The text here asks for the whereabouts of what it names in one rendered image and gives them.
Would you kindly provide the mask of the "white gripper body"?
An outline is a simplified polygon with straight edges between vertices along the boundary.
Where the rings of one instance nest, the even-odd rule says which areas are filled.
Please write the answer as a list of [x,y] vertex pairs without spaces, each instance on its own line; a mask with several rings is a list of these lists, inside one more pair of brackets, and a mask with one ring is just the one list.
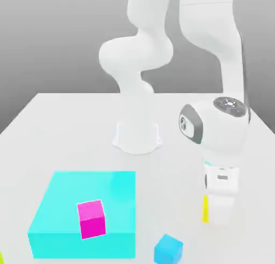
[[209,222],[217,225],[229,223],[235,198],[233,196],[208,195]]

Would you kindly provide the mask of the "small yellow cube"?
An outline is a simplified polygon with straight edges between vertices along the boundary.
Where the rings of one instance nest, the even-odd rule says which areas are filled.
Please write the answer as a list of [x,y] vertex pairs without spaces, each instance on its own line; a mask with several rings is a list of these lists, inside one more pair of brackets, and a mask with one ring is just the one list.
[[208,214],[208,196],[203,197],[203,204],[202,204],[202,222],[208,223],[209,222],[209,214]]

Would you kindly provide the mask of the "small blue cube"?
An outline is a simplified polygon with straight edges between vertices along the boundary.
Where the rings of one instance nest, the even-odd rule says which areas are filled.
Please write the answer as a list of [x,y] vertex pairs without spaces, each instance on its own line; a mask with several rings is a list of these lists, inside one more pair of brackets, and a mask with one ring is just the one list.
[[164,234],[154,248],[154,262],[157,264],[178,264],[183,254],[183,243]]

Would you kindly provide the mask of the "small magenta cube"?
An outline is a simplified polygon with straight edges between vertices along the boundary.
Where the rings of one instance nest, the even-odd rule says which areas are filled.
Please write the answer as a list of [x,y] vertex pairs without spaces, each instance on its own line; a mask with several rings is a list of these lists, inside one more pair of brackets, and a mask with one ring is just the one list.
[[106,234],[106,218],[100,199],[77,204],[81,238],[89,239]]

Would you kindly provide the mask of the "large cyan box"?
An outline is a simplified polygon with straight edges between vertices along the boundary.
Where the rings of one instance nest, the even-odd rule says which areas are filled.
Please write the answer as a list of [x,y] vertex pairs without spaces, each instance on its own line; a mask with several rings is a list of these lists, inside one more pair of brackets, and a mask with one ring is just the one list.
[[[35,259],[135,258],[135,172],[55,172],[28,230]],[[100,199],[106,234],[82,240],[77,204]]]

